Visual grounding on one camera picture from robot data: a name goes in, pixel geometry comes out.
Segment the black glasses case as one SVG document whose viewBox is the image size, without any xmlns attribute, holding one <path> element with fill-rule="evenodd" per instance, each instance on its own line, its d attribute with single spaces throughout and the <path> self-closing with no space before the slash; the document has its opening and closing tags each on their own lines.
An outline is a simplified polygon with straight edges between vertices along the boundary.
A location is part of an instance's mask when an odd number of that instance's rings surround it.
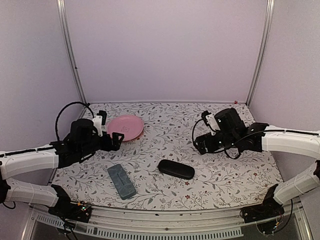
<svg viewBox="0 0 320 240">
<path fill-rule="evenodd" d="M 161 173 L 180 179 L 191 180 L 195 175 L 193 167 L 172 160 L 163 159 L 157 167 Z"/>
</svg>

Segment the grey case green lining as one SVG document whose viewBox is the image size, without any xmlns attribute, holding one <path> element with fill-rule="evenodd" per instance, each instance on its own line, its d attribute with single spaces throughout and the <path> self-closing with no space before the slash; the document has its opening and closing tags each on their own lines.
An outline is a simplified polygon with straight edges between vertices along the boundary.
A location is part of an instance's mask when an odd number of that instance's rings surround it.
<svg viewBox="0 0 320 240">
<path fill-rule="evenodd" d="M 107 169 L 107 172 L 122 200 L 130 199 L 137 194 L 137 191 L 133 183 L 131 182 L 126 171 L 120 164 L 116 164 L 112 167 L 109 167 Z"/>
</svg>

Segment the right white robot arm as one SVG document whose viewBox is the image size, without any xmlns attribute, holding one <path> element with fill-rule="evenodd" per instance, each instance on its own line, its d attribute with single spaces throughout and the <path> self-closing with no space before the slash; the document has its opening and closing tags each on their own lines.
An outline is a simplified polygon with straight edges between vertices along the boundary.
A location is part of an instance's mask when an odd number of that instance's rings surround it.
<svg viewBox="0 0 320 240">
<path fill-rule="evenodd" d="M 210 132 L 192 137 L 193 146 L 201 155 L 226 153 L 229 149 L 252 152 L 283 152 L 311 157 L 315 162 L 303 172 L 283 183 L 270 187 L 259 206 L 262 218 L 269 218 L 295 197 L 304 195 L 320 186 L 320 133 L 276 127 L 254 122 L 246 126 L 234 108 L 216 114 L 204 111 L 201 120 Z"/>
</svg>

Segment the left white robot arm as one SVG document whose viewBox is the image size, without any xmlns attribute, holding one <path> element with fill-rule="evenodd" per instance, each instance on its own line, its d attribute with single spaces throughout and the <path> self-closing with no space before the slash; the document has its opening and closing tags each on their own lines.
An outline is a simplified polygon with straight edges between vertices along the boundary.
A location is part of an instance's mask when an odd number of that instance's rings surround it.
<svg viewBox="0 0 320 240">
<path fill-rule="evenodd" d="M 78 119 L 61 140 L 32 149 L 0 154 L 0 202 L 25 202 L 55 208 L 63 217 L 74 213 L 69 195 L 59 185 L 36 185 L 14 176 L 43 169 L 62 169 L 91 158 L 97 151 L 117 151 L 125 136 L 108 134 L 99 120 Z"/>
</svg>

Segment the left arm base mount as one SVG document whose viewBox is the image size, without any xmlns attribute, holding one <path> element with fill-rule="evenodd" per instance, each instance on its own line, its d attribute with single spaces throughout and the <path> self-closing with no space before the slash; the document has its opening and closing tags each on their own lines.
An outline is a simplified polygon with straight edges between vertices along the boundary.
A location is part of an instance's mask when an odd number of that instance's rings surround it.
<svg viewBox="0 0 320 240">
<path fill-rule="evenodd" d="M 48 208 L 48 213 L 62 219 L 74 220 L 88 223 L 92 214 L 92 204 L 90 202 L 79 201 L 74 203 L 59 185 L 52 184 L 51 187 L 56 191 L 58 200 L 53 207 Z"/>
</svg>

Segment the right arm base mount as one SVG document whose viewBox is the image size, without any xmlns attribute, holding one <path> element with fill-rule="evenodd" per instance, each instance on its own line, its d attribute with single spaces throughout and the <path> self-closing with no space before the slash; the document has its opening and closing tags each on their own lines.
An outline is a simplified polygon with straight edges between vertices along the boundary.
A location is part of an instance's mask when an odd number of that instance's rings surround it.
<svg viewBox="0 0 320 240">
<path fill-rule="evenodd" d="M 278 186 L 279 184 L 275 184 L 268 189 L 262 203 L 243 207 L 239 212 L 239 216 L 244 219 L 245 223 L 252 223 L 280 216 L 279 220 L 273 221 L 273 225 L 271 225 L 270 223 L 259 223 L 257 225 L 257 229 L 259 230 L 259 232 L 265 236 L 274 235 L 275 233 L 279 233 L 280 231 L 282 231 L 290 222 L 293 214 L 294 203 L 291 199 L 291 209 L 289 217 L 286 223 L 281 228 L 279 228 L 281 220 L 284 217 L 285 210 L 282 204 L 279 204 L 274 200 L 275 190 Z"/>
</svg>

